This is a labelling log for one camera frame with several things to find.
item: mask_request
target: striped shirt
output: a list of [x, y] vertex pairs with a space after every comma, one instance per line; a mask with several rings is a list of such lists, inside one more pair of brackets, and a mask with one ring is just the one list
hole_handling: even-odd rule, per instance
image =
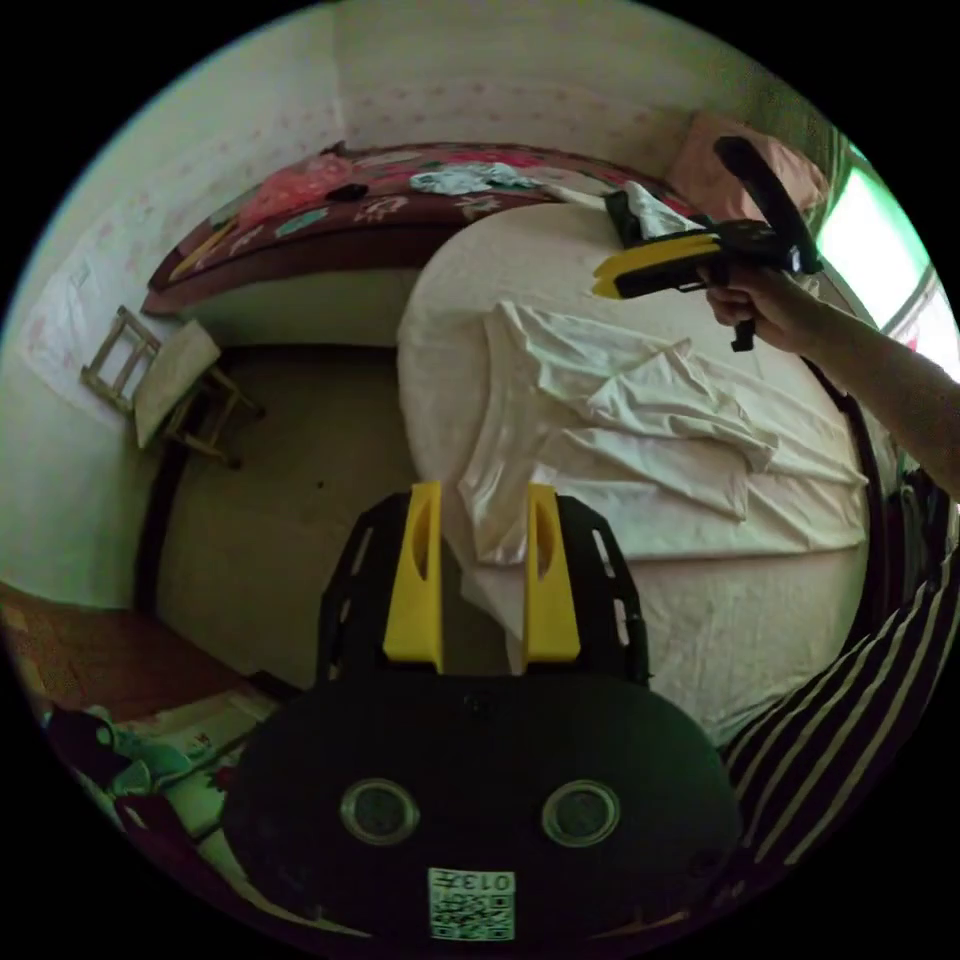
[[722, 748], [744, 831], [710, 906], [775, 883], [856, 810], [916, 729], [958, 624], [952, 548], [912, 603]]

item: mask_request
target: crumpled white shirt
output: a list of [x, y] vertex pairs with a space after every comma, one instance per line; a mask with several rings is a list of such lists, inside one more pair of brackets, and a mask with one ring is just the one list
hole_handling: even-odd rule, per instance
[[483, 318], [489, 402], [459, 491], [477, 559], [526, 553], [526, 487], [597, 510], [628, 560], [837, 550], [865, 539], [842, 428], [739, 370], [503, 301]]

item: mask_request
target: wooden chair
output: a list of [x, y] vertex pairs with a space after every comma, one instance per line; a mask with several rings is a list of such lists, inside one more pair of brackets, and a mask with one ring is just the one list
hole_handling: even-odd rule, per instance
[[[114, 347], [127, 334], [133, 347], [112, 382], [102, 370]], [[165, 341], [160, 341], [126, 307], [121, 306], [113, 326], [93, 360], [80, 371], [81, 382], [122, 414], [133, 418], [137, 445], [143, 449], [161, 432], [232, 470], [240, 467], [236, 457], [220, 446], [220, 434], [237, 404], [255, 416], [265, 413], [217, 365], [220, 348], [196, 320], [184, 324]], [[130, 378], [141, 363], [147, 368], [128, 397]], [[200, 393], [220, 401], [221, 408], [206, 437], [191, 432], [187, 416]]]

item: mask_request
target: wall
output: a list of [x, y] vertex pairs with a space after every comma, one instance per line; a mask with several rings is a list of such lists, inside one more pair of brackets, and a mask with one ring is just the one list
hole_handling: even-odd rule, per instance
[[201, 64], [120, 132], [50, 224], [0, 356], [0, 580], [68, 603], [130, 603], [156, 457], [133, 447], [79, 368], [190, 226], [337, 138], [330, 16], [308, 11]]
[[691, 111], [749, 119], [770, 77], [627, 0], [348, 0], [335, 46], [352, 146], [517, 141], [655, 176]]
[[91, 165], [13, 302], [0, 580], [65, 602], [130, 602], [156, 461], [79, 370], [173, 244], [267, 173], [345, 131], [357, 146], [515, 137], [657, 173], [691, 110], [749, 119], [758, 76], [737, 51], [627, 0], [346, 0], [201, 64]]

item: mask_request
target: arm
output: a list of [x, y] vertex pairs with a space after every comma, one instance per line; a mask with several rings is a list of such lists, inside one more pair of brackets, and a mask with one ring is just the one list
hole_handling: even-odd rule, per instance
[[931, 476], [960, 500], [960, 385], [935, 363], [821, 303], [806, 356], [852, 393]]
[[754, 318], [757, 336], [799, 353], [852, 393], [955, 500], [960, 500], [960, 385], [837, 307], [822, 303], [784, 274], [734, 270], [707, 300], [731, 326]]

